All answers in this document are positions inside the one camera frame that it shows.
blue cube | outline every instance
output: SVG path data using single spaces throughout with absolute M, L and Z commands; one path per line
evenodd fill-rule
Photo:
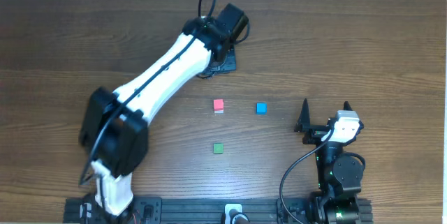
M 267 113 L 267 105 L 265 103 L 257 103 L 256 114 L 265 114 L 265 113 Z

wooden tabletop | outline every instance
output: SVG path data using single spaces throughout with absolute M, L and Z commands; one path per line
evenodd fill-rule
M 360 197 L 376 223 L 441 221 L 446 0 L 217 1 L 214 14 L 232 2 L 251 22 L 237 71 L 193 78 L 164 105 L 136 195 L 278 198 L 286 168 L 312 149 L 293 132 L 303 99 L 316 124 L 347 100 L 365 129 L 346 150 L 366 158 Z M 61 222 L 67 197 L 93 191 L 78 187 L 88 97 L 151 66 L 197 3 L 0 0 L 0 221 Z M 309 158 L 284 192 L 317 189 Z

wooden table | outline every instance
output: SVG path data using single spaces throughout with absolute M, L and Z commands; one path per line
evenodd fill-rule
M 78 187 L 89 95 L 151 66 L 197 1 L 0 0 L 0 221 L 61 222 L 65 198 L 92 190 Z M 317 124 L 348 100 L 365 129 L 346 150 L 367 160 L 360 196 L 375 221 L 439 223 L 446 0 L 218 0 L 216 14 L 228 2 L 251 21 L 237 71 L 194 78 L 165 104 L 135 194 L 278 198 L 286 168 L 312 148 L 293 132 L 303 99 Z M 315 190 L 310 158 L 284 191 Z

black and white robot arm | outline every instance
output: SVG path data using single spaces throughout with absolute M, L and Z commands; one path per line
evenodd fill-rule
M 228 4 L 216 18 L 189 20 L 174 45 L 143 74 L 115 89 L 97 89 L 80 131 L 89 160 L 80 184 L 96 178 L 95 201 L 118 218 L 132 203 L 132 172 L 148 151 L 148 125 L 163 104 L 189 79 L 223 66 L 248 18 Z M 86 179 L 88 168 L 93 174 Z

small cube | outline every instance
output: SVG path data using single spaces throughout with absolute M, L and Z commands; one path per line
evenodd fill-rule
M 223 154 L 224 153 L 224 144 L 214 144 L 214 154 Z
M 267 104 L 257 103 L 256 104 L 256 114 L 265 114 L 265 113 L 267 113 Z
M 224 100 L 214 99 L 214 113 L 224 113 Z

